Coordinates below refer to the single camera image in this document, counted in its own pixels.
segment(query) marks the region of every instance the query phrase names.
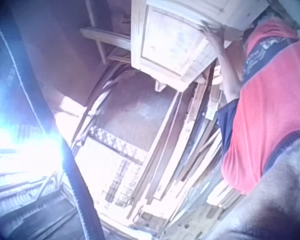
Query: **black hose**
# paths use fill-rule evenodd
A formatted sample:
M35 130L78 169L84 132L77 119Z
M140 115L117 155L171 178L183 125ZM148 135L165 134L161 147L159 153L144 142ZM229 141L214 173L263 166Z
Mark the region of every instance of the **black hose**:
M62 168L68 177L73 191L85 238L87 240L104 240L105 236L99 216L94 207L93 199L75 162L71 149L59 131L54 127L54 116L44 99L41 88L33 73L22 37L12 13L5 5L0 6L0 36L13 62L19 84L40 128L45 134L58 134L61 138L61 150L63 154Z

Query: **navy blue sleeve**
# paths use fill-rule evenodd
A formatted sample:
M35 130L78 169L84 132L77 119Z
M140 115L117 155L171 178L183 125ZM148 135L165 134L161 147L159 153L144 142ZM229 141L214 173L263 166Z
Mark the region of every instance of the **navy blue sleeve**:
M218 124L222 136L222 154L225 155L230 147L232 128L239 99L234 99L217 111Z

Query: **person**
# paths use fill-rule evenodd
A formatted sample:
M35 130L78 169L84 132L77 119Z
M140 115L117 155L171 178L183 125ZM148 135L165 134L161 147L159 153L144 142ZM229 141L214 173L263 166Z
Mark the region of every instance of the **person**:
M240 81L222 31L202 31L227 100L217 112L222 175L247 195L207 239L300 239L300 38L278 17L258 24Z

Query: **red t-shirt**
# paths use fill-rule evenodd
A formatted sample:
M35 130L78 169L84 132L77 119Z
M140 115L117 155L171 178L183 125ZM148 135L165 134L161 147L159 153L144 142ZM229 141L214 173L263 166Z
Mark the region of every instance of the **red t-shirt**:
M300 39L281 20L268 20L249 37L243 83L239 100L229 103L235 107L219 110L219 123L223 177L247 194L282 139L300 131Z

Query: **wooden cabinet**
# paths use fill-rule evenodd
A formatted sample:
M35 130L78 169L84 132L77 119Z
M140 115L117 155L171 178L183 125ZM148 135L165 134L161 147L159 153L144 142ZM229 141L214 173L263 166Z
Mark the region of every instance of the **wooden cabinet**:
M267 0L132 0L131 65L183 92L216 58L201 20L244 30L267 6Z

